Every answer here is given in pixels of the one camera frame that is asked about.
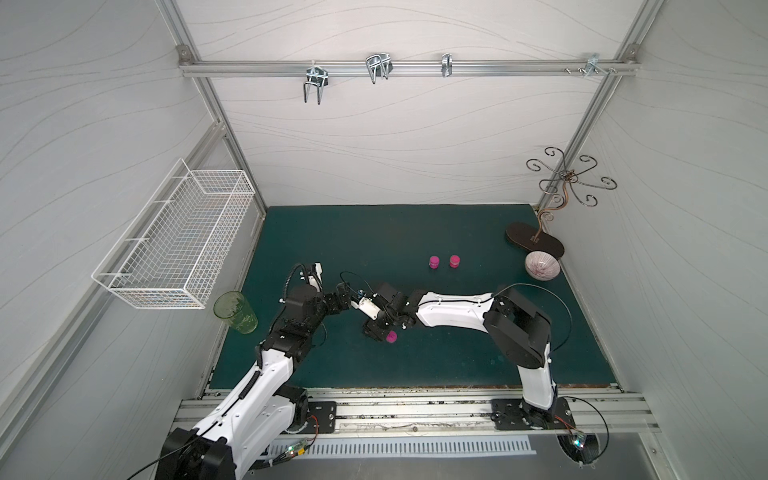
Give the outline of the metal hook tree stand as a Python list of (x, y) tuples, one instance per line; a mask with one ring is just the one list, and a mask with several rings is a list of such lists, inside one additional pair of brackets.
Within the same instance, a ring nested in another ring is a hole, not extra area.
[(560, 260), (565, 254), (565, 246), (561, 240), (547, 231), (547, 226), (555, 218), (555, 213), (565, 209), (571, 200), (587, 208), (598, 205), (598, 199), (594, 194), (581, 195), (577, 187), (589, 189), (614, 191), (617, 182), (608, 176), (602, 176), (598, 183), (589, 183), (581, 179), (582, 176), (594, 170), (598, 161), (591, 155), (582, 154), (578, 157), (580, 168), (566, 168), (565, 166), (553, 168), (545, 161), (538, 158), (530, 158), (526, 161), (526, 167), (535, 173), (547, 170), (551, 173), (548, 179), (539, 181), (538, 186), (544, 199), (549, 203), (545, 207), (536, 209), (536, 225), (522, 222), (510, 223), (505, 229), (506, 239), (513, 245), (527, 252), (543, 252)]

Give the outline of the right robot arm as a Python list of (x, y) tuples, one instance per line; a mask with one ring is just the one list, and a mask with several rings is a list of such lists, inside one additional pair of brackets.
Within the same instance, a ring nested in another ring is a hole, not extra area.
[(550, 364), (552, 321), (514, 286), (476, 295), (444, 295), (418, 290), (410, 296), (384, 283), (370, 296), (357, 293), (350, 305), (367, 320), (364, 333), (391, 341), (398, 329), (452, 327), (484, 333), (518, 370), (522, 399), (510, 411), (496, 410), (502, 429), (519, 425), (543, 430), (555, 421), (558, 400)]

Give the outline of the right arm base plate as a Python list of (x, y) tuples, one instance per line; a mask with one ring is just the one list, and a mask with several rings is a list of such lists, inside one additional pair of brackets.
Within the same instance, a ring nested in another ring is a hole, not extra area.
[(523, 399), (494, 399), (490, 419), (499, 431), (567, 430), (576, 426), (565, 398), (557, 398), (548, 410), (532, 407)]

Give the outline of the small metal hook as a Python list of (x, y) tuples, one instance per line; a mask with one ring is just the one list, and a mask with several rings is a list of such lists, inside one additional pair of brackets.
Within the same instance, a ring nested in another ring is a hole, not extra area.
[(441, 75), (443, 78), (449, 78), (453, 71), (453, 57), (450, 53), (445, 53), (441, 57)]

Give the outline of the green table mat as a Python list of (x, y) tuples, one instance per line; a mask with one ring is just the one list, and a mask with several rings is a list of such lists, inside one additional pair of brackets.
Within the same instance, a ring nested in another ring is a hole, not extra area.
[[(525, 253), (506, 227), (531, 224), (527, 205), (273, 207), (266, 216), (243, 286), (259, 324), (228, 334), (211, 387), (229, 389), (255, 360), (257, 344), (279, 311), (285, 285), (297, 285), (296, 264), (319, 262), (326, 288), (346, 280), (356, 289), (388, 283), (471, 295), (513, 285), (552, 319), (552, 375), (559, 384), (607, 385), (614, 374), (564, 277), (532, 280)], [(449, 258), (461, 258), (451, 268)], [(437, 269), (429, 258), (438, 256)], [(459, 328), (402, 330), (395, 343), (363, 333), (364, 316), (328, 317), (307, 359), (292, 376), (303, 387), (456, 387), (515, 385), (516, 367), (485, 334)]]

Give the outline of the round black device with LED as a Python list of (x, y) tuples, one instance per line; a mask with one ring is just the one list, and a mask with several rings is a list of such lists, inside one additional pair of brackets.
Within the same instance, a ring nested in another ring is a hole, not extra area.
[(601, 454), (595, 434), (575, 433), (557, 436), (562, 452), (580, 466), (591, 465)]

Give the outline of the aluminium top crossbar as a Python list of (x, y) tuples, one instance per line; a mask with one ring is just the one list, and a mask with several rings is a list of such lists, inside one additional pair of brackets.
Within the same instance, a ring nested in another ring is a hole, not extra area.
[[(389, 78), (439, 77), (441, 57), (427, 60), (392, 59)], [(467, 60), (453, 56), (452, 77), (581, 77), (567, 75), (563, 69), (576, 69), (590, 57), (570, 60)], [(326, 69), (330, 79), (369, 78), (365, 60), (299, 60), (299, 61), (181, 61), (179, 68), (189, 78), (305, 78), (313, 66)], [(613, 76), (633, 76), (641, 68), (634, 56), (618, 59), (600, 57), (600, 63), (618, 71)]]

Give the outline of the pink patterned bowl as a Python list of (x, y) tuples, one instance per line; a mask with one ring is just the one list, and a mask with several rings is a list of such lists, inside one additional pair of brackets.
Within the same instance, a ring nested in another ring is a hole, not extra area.
[(533, 251), (527, 254), (524, 267), (528, 275), (538, 281), (551, 281), (561, 273), (559, 261), (543, 251)]

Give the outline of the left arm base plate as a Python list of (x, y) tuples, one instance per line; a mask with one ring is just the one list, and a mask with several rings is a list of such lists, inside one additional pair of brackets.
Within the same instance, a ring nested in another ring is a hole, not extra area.
[(336, 432), (337, 403), (309, 401), (298, 410), (297, 423), (291, 428), (297, 434), (331, 434)]

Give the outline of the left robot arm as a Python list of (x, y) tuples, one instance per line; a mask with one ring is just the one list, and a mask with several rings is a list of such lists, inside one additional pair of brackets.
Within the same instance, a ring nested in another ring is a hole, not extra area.
[(156, 479), (244, 479), (263, 452), (283, 432), (300, 432), (309, 419), (305, 389), (289, 379), (313, 347), (324, 319), (350, 307), (348, 291), (323, 289), (319, 263), (292, 269), (302, 274), (284, 286), (283, 304), (256, 361), (223, 401), (193, 428), (177, 428), (166, 438), (154, 466)]

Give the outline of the metal double hook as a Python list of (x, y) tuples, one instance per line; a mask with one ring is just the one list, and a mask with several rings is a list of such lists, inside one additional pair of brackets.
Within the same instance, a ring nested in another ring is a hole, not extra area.
[(303, 83), (303, 99), (307, 103), (309, 101), (310, 92), (315, 92), (317, 104), (322, 102), (322, 96), (325, 87), (329, 82), (329, 73), (326, 69), (320, 66), (313, 66), (306, 70), (306, 80)]
[(393, 70), (392, 59), (389, 53), (370, 55), (365, 60), (365, 66), (373, 84), (376, 84), (379, 78), (388, 80)]

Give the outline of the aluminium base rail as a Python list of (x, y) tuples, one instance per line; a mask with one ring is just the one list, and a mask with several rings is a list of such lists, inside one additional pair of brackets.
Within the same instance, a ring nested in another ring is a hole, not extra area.
[[(657, 433), (660, 426), (641, 393), (616, 385), (559, 388), (576, 428), (585, 433)], [(557, 435), (567, 430), (499, 431), (491, 401), (522, 396), (505, 388), (311, 388), (309, 401), (337, 403), (336, 432), (322, 438)]]

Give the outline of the metal double hook middle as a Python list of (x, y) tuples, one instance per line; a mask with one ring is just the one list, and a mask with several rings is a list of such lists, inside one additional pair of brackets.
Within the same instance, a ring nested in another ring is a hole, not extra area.
[(373, 84), (376, 84), (379, 78), (388, 80), (393, 70), (392, 59), (389, 53), (370, 55), (365, 60), (365, 66)]

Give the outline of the green plastic cup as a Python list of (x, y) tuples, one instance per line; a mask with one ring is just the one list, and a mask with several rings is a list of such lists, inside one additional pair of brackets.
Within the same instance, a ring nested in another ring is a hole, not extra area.
[(238, 291), (223, 293), (214, 302), (214, 315), (235, 331), (247, 335), (258, 326), (257, 316), (247, 298)]

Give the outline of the metal double hook left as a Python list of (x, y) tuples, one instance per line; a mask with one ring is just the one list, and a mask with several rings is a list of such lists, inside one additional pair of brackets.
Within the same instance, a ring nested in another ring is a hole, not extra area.
[(310, 92), (315, 92), (317, 104), (322, 102), (322, 96), (325, 87), (329, 82), (329, 73), (326, 69), (320, 66), (313, 66), (306, 70), (306, 80), (303, 83), (303, 99), (307, 103), (309, 101)]

